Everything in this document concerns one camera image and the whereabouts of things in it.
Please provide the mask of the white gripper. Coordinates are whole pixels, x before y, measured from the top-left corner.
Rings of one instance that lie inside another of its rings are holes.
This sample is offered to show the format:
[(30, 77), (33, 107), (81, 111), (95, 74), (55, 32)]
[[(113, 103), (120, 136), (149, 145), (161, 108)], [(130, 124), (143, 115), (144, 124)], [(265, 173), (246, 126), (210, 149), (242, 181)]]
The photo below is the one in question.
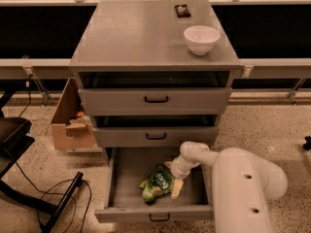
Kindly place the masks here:
[(172, 187), (171, 187), (171, 198), (176, 199), (180, 191), (183, 187), (184, 181), (190, 171), (199, 166), (199, 162), (193, 162), (191, 160), (186, 159), (182, 155), (179, 155), (176, 157), (173, 161), (165, 161), (164, 165), (167, 168), (170, 168), (172, 175), (177, 178), (173, 181)]

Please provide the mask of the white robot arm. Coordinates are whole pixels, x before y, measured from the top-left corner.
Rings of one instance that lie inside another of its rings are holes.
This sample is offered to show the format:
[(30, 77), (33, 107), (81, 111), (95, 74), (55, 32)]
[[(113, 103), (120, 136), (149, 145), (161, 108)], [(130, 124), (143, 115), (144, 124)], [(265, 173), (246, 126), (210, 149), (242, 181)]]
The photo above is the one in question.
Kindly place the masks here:
[(274, 233), (267, 203), (288, 189), (278, 165), (240, 148), (216, 152), (190, 141), (182, 143), (180, 154), (166, 165), (175, 178), (173, 197), (179, 195), (191, 169), (211, 168), (216, 233)]

